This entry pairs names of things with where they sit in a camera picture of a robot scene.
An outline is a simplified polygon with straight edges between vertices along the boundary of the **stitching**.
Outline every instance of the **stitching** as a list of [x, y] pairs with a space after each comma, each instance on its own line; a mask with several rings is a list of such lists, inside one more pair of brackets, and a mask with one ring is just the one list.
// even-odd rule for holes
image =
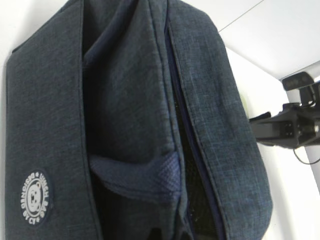
[[93, 207], [93, 203], [91, 200], [91, 196], [90, 196], [90, 189], [89, 189], [89, 180], [88, 180], [88, 176], [87, 176], [87, 171], [88, 170], [88, 158], [85, 157], [86, 151], [84, 149], [84, 143], [85, 143], [85, 138], [84, 133], [83, 133], [83, 122], [84, 122], [84, 113], [82, 112], [83, 108], [82, 108], [82, 104], [80, 100], [83, 100], [82, 98], [82, 62], [81, 62], [81, 56], [82, 56], [82, 32], [83, 32], [83, 14], [84, 14], [84, 0], [81, 0], [81, 6], [80, 6], [80, 27], [79, 27], [79, 35], [78, 35], [78, 39], [79, 39], [79, 50], [78, 50], [78, 68], [79, 68], [79, 72], [78, 72], [78, 107], [79, 107], [79, 127], [80, 127], [80, 139], [81, 139], [81, 154], [82, 154], [82, 163], [83, 163], [83, 172], [84, 172], [84, 179], [85, 179], [85, 187], [86, 187], [86, 193], [87, 193], [87, 198], [88, 198], [88, 202], [90, 205], [90, 211], [91, 211], [91, 217], [94, 223], [94, 227], [95, 227], [95, 234], [96, 234], [96, 239], [99, 239], [99, 231], [98, 231], [98, 225], [97, 225], [97, 221], [96, 218], [94, 217], [94, 207]]
[[[170, 31], [171, 38], [172, 38], [172, 39], [171, 39], [172, 44], [173, 44], [173, 46], [174, 46], [174, 49], [176, 50], [176, 49], [177, 49], [177, 47], [176, 47], [176, 42], [174, 41], [174, 38], [175, 38], [175, 37], [174, 37], [173, 31], [172, 31], [172, 26], [171, 26], [170, 23], [169, 23], [169, 31]], [[181, 67], [180, 67], [181, 64], [180, 64], [179, 51], [176, 50], [175, 52], [176, 52], [176, 54], [177, 54], [177, 58], [176, 58], [177, 67], [178, 67], [178, 69], [180, 70], [180, 69], [181, 69]], [[184, 79], [185, 77], [184, 77], [183, 71], [180, 70], [179, 73], [180, 73], [180, 75], [181, 75], [181, 78]], [[188, 106], [188, 110], [189, 110], [189, 112], [190, 112], [190, 115], [191, 115], [191, 116], [194, 116], [193, 110], [192, 110], [192, 108], [190, 107], [190, 104], [189, 104], [189, 98], [188, 98], [188, 93], [187, 93], [187, 91], [185, 91], [184, 94], [186, 95], [186, 97], [185, 97], [185, 103], [186, 103], [187, 106]], [[197, 136], [199, 136], [199, 131], [198, 131], [196, 125], [194, 125], [194, 131], [195, 131], [195, 134], [196, 134]], [[198, 137], [198, 140], [199, 140], [199, 143], [200, 143], [200, 145], [201, 145], [201, 148], [203, 149], [204, 156], [205, 156], [206, 160], [208, 161], [208, 156], [207, 156], [207, 153], [206, 153], [206, 149], [204, 148], [204, 145], [203, 145], [203, 143], [202, 143], [202, 141], [201, 141], [201, 138]], [[216, 152], [215, 152], [214, 149], [213, 149], [213, 153], [214, 153], [215, 157], [217, 158], [217, 154], [216, 154]], [[225, 208], [224, 208], [224, 206], [221, 204], [221, 200], [220, 200], [220, 198], [219, 198], [220, 191], [219, 191], [218, 188], [216, 187], [215, 177], [214, 177], [212, 174], [210, 174], [210, 175], [211, 175], [211, 178], [212, 178], [212, 180], [213, 180], [213, 184], [214, 184], [214, 186], [215, 186], [215, 190], [216, 190], [216, 192], [218, 193], [218, 195], [216, 195], [216, 198], [217, 198], [217, 200], [218, 200], [218, 203], [220, 203], [220, 207], [223, 209], [222, 215], [224, 216], [224, 219], [225, 219], [225, 222], [226, 222], [226, 224], [227, 224], [227, 227], [228, 227], [229, 230], [230, 230], [231, 228], [230, 228], [230, 224], [229, 224], [228, 217], [227, 217], [227, 215], [225, 214]], [[230, 233], [229, 233], [229, 231], [225, 231], [225, 233], [227, 234], [227, 239], [229, 239], [229, 238], [230, 238]]]
[[167, 112], [168, 112], [168, 116], [169, 116], [169, 122], [170, 122], [170, 133], [171, 133], [171, 138], [173, 140], [173, 144], [174, 146], [176, 146], [176, 139], [174, 137], [174, 131], [173, 131], [173, 118], [172, 118], [172, 113], [170, 111], [170, 104], [169, 104], [169, 100], [168, 100], [168, 93], [167, 93], [167, 89], [166, 89], [166, 81], [165, 81], [165, 65], [163, 64], [163, 58], [161, 56], [161, 51], [160, 51], [160, 47], [159, 47], [159, 43], [158, 43], [158, 39], [157, 39], [157, 33], [156, 33], [156, 28], [155, 28], [155, 23], [154, 23], [154, 18], [153, 18], [153, 14], [152, 14], [152, 10], [151, 10], [151, 6], [150, 6], [150, 0], [148, 0], [148, 7], [149, 7], [149, 11], [150, 11], [150, 17], [151, 17], [151, 21], [152, 21], [152, 31], [153, 31], [153, 35], [154, 35], [154, 40], [155, 40], [155, 44], [157, 47], [157, 51], [158, 51], [158, 56], [161, 62], [161, 72], [162, 72], [162, 83], [163, 83], [163, 92], [164, 92], [164, 97], [166, 100], [166, 104], [167, 104]]

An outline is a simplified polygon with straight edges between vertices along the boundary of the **logo patch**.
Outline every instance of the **logo patch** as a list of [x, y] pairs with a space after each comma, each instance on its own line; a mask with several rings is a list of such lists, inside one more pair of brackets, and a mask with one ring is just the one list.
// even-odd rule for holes
[[21, 210], [25, 221], [31, 226], [41, 224], [51, 207], [51, 188], [48, 177], [42, 170], [33, 170], [21, 189]]

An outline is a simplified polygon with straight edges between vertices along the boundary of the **denim-textured fabric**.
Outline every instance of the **denim-textured fabric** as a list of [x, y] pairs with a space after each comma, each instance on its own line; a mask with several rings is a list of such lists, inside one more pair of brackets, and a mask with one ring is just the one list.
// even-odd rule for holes
[[[268, 179], [209, 17], [179, 0], [71, 0], [7, 65], [8, 240], [192, 239], [166, 30], [226, 238], [261, 239]], [[35, 168], [54, 191], [37, 229], [20, 210]]]
[[[86, 158], [82, 105], [83, 1], [68, 2], [7, 63], [7, 240], [103, 239]], [[53, 208], [39, 227], [21, 211], [21, 189], [44, 169]]]

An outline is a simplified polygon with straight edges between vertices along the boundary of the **bag seam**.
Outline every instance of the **bag seam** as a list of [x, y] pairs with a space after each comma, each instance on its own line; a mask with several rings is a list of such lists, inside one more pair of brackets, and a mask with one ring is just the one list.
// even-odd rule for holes
[[[181, 67], [180, 67], [181, 64], [180, 64], [179, 52], [177, 51], [176, 42], [175, 42], [175, 40], [174, 40], [175, 37], [174, 37], [173, 31], [172, 31], [172, 26], [171, 26], [171, 23], [170, 23], [170, 22], [169, 22], [169, 28], [168, 28], [168, 29], [169, 29], [169, 31], [170, 31], [171, 42], [172, 42], [173, 48], [174, 48], [174, 50], [175, 50], [175, 53], [177, 54], [176, 64], [177, 64], [177, 67], [178, 67], [178, 69], [179, 69], [180, 77], [181, 77], [182, 79], [185, 79], [184, 74], [183, 74], [183, 71], [181, 71]], [[184, 84], [184, 81], [183, 81], [183, 80], [181, 81], [181, 84], [182, 84], [183, 87], [185, 88], [185, 84]], [[192, 110], [192, 108], [190, 107], [190, 104], [189, 104], [188, 93], [187, 93], [187, 91], [184, 91], [183, 93], [186, 95], [186, 97], [185, 97], [185, 103], [186, 103], [187, 106], [188, 106], [189, 113], [190, 113], [191, 116], [193, 116], [194, 114], [193, 114], [193, 110]], [[200, 143], [201, 148], [203, 149], [203, 153], [204, 153], [204, 156], [205, 156], [205, 158], [206, 158], [206, 162], [208, 162], [207, 150], [206, 150], [206, 148], [204, 147], [201, 138], [199, 137], [199, 131], [198, 131], [198, 129], [197, 129], [197, 126], [194, 125], [193, 129], [194, 129], [194, 131], [195, 131], [195, 134], [198, 136], [198, 140], [199, 140], [199, 143]], [[215, 158], [217, 159], [217, 154], [216, 154], [215, 150], [214, 150], [214, 149], [212, 149], [212, 150], [213, 150], [213, 153], [214, 153], [214, 155], [215, 155]], [[221, 199], [220, 199], [220, 197], [219, 197], [219, 195], [220, 195], [220, 190], [217, 188], [217, 183], [216, 183], [215, 177], [214, 177], [213, 174], [212, 174], [212, 169], [211, 169], [210, 165], [208, 165], [208, 167], [209, 167], [210, 170], [211, 170], [210, 176], [212, 177], [212, 182], [213, 182], [213, 184], [214, 184], [214, 186], [215, 186], [215, 191], [218, 193], [215, 197], [218, 199], [218, 203], [220, 203], [220, 206], [219, 206], [219, 207], [221, 207], [221, 208], [223, 209], [223, 211], [220, 211], [220, 212], [221, 212], [221, 214], [224, 216], [225, 223], [226, 223], [228, 229], [230, 230], [231, 228], [230, 228], [230, 224], [229, 224], [228, 217], [227, 217], [227, 215], [226, 215], [226, 213], [225, 213], [225, 207], [223, 206], [222, 201], [221, 201]], [[226, 235], [227, 235], [227, 239], [230, 239], [230, 233], [229, 233], [229, 231], [226, 230], [225, 233], [226, 233]]]

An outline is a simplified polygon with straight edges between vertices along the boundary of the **cable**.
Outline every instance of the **cable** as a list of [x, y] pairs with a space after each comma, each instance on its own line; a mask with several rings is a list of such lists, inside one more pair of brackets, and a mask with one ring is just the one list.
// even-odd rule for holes
[[304, 162], [300, 159], [300, 157], [298, 157], [297, 153], [296, 153], [296, 150], [297, 149], [293, 149], [293, 153], [295, 155], [295, 157], [299, 160], [300, 163], [303, 163], [305, 165], [313, 165], [313, 164], [317, 164], [318, 162], [320, 162], [320, 158], [317, 160], [317, 161], [314, 161], [314, 162], [311, 162], [311, 163], [307, 163], [307, 162]]

